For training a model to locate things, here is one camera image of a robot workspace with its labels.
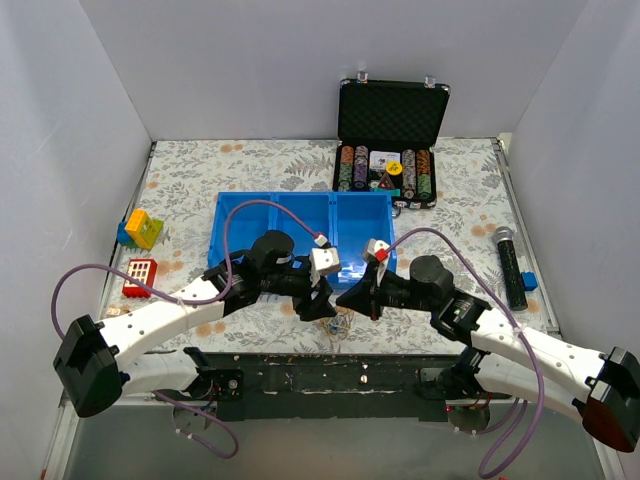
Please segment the blue plastic divided bin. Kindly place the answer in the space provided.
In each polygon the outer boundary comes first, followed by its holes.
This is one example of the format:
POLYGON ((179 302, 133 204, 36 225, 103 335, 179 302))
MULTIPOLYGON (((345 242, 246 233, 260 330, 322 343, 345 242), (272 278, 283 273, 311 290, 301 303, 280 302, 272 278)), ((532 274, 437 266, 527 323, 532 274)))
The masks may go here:
POLYGON ((224 244, 232 252, 250 248, 268 230, 279 230, 294 242, 296 256, 310 253, 312 236, 283 211, 259 204, 232 215, 229 232, 226 219, 238 205, 251 201, 277 203, 300 218, 311 230, 324 234, 338 249, 341 271, 329 277, 336 291, 355 285, 366 270, 362 251, 370 239, 388 244, 395 239, 392 203, 383 193, 340 192, 223 192, 218 195, 210 238, 207 264, 210 268, 224 260, 224 244))

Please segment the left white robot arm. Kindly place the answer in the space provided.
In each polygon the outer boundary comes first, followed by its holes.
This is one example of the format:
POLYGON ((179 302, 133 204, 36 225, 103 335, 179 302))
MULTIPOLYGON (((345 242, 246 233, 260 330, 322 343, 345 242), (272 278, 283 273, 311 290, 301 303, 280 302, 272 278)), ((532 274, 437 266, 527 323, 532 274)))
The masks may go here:
POLYGON ((124 395, 157 389, 205 398, 213 386, 208 370, 188 354, 156 354, 154 348, 253 305, 264 293, 290 298, 305 322, 335 316, 327 277, 341 268, 338 251, 323 236, 315 243, 308 256, 297 257, 290 236, 269 230, 173 294, 159 293, 155 302, 120 316, 72 321, 53 368, 75 412, 92 417, 124 395))

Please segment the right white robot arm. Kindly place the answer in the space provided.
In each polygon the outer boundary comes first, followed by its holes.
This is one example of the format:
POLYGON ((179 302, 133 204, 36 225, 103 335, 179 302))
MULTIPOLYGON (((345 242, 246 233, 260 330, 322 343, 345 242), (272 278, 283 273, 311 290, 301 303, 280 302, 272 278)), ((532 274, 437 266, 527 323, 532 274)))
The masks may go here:
POLYGON ((378 262, 340 295, 341 307, 377 320, 386 307, 430 313, 431 326, 465 345, 470 362, 452 373, 464 397, 481 391, 518 397, 561 413, 599 442, 631 453, 639 442, 639 361, 615 347, 578 347, 521 324, 458 289, 435 256, 410 264, 408 278, 378 262))

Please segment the black handheld microphone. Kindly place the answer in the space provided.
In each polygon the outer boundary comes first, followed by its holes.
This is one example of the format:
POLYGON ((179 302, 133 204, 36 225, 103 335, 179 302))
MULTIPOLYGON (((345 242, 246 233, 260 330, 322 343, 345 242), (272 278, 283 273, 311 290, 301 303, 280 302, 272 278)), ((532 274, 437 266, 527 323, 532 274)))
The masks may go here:
POLYGON ((512 311, 528 308, 524 282, 519 269, 513 242, 514 232, 507 226, 498 227, 493 234, 503 273, 505 292, 512 311))

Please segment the small blue toy brick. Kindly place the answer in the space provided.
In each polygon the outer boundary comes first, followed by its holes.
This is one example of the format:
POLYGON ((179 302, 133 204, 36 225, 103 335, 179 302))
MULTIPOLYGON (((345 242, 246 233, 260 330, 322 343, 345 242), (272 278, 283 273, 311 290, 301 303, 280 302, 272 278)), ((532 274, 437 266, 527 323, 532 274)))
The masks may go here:
POLYGON ((537 277, 534 272, 522 272, 521 279, 523 288, 526 292, 535 291, 539 286, 537 277))

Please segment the red white toy block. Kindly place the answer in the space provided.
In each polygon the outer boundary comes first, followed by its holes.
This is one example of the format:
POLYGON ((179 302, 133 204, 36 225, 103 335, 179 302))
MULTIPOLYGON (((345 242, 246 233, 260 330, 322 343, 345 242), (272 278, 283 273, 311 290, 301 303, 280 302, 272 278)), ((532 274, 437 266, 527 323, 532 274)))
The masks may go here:
MULTIPOLYGON (((129 260, 127 275, 134 280, 143 283, 147 287, 153 287, 157 273, 158 264, 151 258, 133 258, 129 260)), ((142 286, 125 280, 122 287, 122 294, 126 298, 150 298, 151 293, 142 286)))

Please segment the colourful toy brick stack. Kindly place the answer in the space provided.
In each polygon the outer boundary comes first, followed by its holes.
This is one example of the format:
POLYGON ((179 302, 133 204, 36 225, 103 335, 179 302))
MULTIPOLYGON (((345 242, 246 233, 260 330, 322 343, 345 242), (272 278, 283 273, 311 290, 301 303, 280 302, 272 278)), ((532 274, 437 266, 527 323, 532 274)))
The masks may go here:
POLYGON ((116 241, 126 248, 151 250, 163 227, 162 220, 150 217, 144 209, 134 209, 126 221, 119 223, 116 241))

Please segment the black poker chip case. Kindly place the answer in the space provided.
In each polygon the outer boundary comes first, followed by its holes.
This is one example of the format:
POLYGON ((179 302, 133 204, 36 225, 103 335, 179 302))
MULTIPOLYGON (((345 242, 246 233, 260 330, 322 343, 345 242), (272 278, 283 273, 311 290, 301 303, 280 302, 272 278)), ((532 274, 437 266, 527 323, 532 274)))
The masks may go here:
POLYGON ((371 80, 361 71, 343 79, 332 189, 384 193, 397 208, 434 207, 434 147, 450 94, 432 77, 371 80))

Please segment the small red white toy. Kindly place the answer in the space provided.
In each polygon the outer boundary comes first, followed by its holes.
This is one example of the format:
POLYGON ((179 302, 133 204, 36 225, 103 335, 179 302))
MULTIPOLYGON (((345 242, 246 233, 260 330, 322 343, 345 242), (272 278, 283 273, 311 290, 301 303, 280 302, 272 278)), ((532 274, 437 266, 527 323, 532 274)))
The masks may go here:
POLYGON ((106 310, 105 317, 106 318, 114 318, 114 317, 118 317, 118 316, 121 316, 121 315, 127 315, 129 313, 130 313, 129 309, 109 307, 106 310))

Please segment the aluminium frame rail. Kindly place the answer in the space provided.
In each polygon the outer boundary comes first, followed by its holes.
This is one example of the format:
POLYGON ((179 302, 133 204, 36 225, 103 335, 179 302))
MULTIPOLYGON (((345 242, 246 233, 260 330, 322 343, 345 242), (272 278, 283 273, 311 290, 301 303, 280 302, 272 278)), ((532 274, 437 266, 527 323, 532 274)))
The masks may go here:
MULTIPOLYGON (((120 397, 114 403, 114 406, 140 406, 140 405, 151 404, 154 401, 156 401, 156 398, 152 393, 150 392, 138 393, 138 394, 120 397)), ((60 404, 61 405, 72 404, 71 398, 66 392, 62 393, 60 404)))

